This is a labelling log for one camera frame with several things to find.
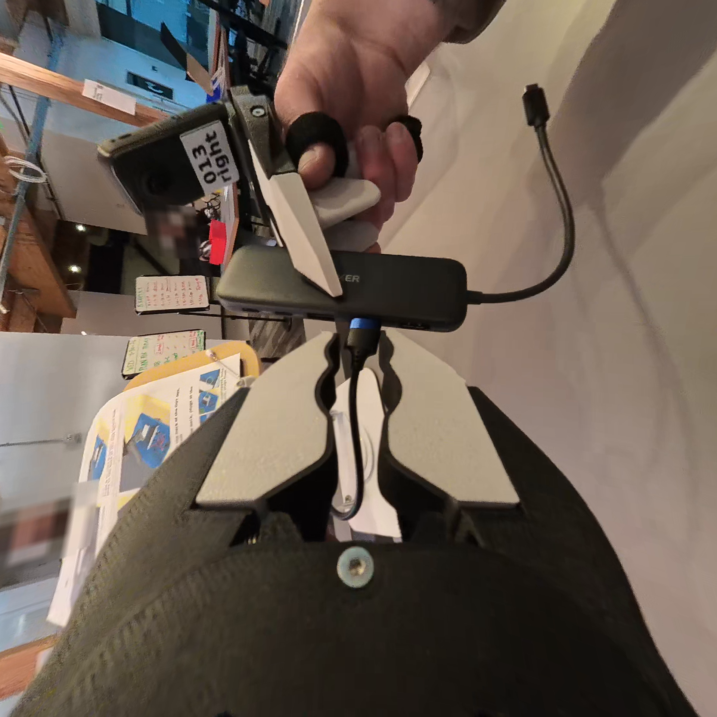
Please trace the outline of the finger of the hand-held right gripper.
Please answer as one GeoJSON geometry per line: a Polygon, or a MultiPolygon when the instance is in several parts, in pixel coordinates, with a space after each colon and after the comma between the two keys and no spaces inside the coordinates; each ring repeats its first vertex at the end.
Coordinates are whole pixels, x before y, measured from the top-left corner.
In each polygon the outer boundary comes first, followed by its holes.
{"type": "Polygon", "coordinates": [[[273,229],[276,242],[284,247],[284,211],[280,200],[278,185],[274,180],[278,177],[277,170],[284,168],[284,148],[279,144],[278,150],[259,150],[248,140],[248,147],[255,172],[255,191],[261,195],[259,204],[267,213],[268,221],[273,229]]]}
{"type": "Polygon", "coordinates": [[[293,267],[330,297],[342,296],[336,267],[299,174],[273,175],[269,194],[274,223],[293,267]]]}

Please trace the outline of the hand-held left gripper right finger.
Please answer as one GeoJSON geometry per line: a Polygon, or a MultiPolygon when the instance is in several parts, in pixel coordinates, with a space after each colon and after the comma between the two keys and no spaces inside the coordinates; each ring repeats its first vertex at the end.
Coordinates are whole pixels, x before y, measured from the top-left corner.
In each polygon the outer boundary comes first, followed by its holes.
{"type": "Polygon", "coordinates": [[[391,468],[458,507],[516,507],[520,499],[466,381],[398,330],[379,345],[385,418],[381,450],[391,468]]]}

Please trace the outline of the handwritten whiteboard easel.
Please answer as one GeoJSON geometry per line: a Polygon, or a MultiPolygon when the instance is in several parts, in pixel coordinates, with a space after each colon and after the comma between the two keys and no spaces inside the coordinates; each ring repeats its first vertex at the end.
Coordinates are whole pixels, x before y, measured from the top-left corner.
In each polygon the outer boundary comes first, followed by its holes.
{"type": "Polygon", "coordinates": [[[139,374],[203,352],[207,347],[205,330],[181,330],[129,338],[122,360],[121,376],[130,380],[139,374]]]}
{"type": "Polygon", "coordinates": [[[134,310],[139,316],[204,311],[210,299],[208,278],[201,274],[136,278],[134,310]]]}

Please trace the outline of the printed instruction sheet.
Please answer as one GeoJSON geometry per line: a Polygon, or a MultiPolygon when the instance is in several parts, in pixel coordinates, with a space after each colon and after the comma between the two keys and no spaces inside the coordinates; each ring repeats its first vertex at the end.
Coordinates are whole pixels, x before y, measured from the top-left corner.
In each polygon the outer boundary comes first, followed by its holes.
{"type": "Polygon", "coordinates": [[[70,504],[50,624],[67,624],[98,551],[130,500],[245,377],[233,357],[123,391],[96,414],[70,504]]]}

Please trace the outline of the person's right hand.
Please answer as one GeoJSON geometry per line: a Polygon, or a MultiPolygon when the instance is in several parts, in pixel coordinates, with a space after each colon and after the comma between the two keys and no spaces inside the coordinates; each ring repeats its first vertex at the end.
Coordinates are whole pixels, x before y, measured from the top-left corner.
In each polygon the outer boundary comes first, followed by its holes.
{"type": "Polygon", "coordinates": [[[361,177],[380,202],[359,216],[377,230],[412,192],[419,160],[408,129],[405,85],[450,33],[432,1],[313,1],[274,93],[283,130],[323,112],[354,144],[361,177]]]}

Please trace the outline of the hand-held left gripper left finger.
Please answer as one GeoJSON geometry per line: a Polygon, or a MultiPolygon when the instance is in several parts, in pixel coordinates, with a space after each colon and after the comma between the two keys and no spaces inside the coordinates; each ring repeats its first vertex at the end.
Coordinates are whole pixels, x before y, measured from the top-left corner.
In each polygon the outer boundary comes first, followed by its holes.
{"type": "Polygon", "coordinates": [[[339,366],[339,335],[324,331],[257,378],[197,493],[197,504],[257,508],[330,457],[339,366]]]}

